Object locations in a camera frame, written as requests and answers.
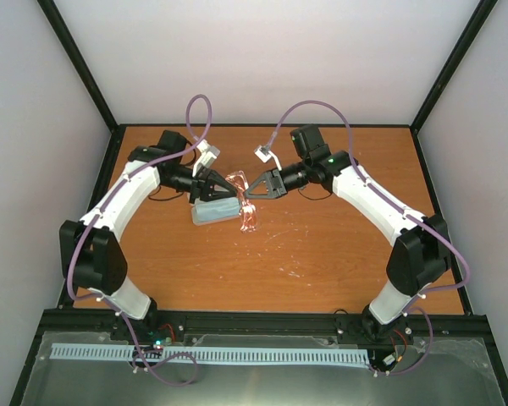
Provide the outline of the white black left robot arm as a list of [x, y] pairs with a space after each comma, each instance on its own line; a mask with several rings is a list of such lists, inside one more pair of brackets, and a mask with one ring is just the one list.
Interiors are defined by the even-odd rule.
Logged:
[[159, 187], [189, 196], [193, 207], [239, 210], [237, 189], [211, 168], [220, 151], [204, 138], [190, 143], [178, 132], [165, 130], [156, 145], [137, 146], [117, 181], [79, 221], [59, 229], [60, 255], [66, 289], [79, 301], [104, 301], [118, 315], [130, 318], [129, 329], [140, 340], [154, 338], [159, 319], [150, 313], [155, 302], [129, 279], [120, 240], [144, 200]]

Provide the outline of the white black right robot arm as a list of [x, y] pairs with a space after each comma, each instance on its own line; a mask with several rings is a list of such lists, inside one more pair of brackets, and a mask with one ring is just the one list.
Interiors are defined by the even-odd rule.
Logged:
[[261, 174], [246, 190], [250, 200], [276, 200], [294, 189], [320, 184], [345, 200], [388, 240], [387, 282], [362, 312], [367, 340], [385, 337], [406, 307], [450, 269], [448, 228], [440, 215], [424, 216], [380, 186], [347, 151], [332, 152], [318, 126], [290, 133], [299, 161]]

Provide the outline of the clear orange-lens sunglasses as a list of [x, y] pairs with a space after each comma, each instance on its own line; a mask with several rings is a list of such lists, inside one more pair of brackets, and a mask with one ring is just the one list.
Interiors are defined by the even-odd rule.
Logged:
[[240, 202], [240, 230], [242, 233], [252, 233], [259, 229], [260, 221], [257, 215], [257, 208], [246, 197], [246, 190], [249, 188], [246, 175], [243, 171], [229, 173], [226, 181], [236, 188], [237, 198]]

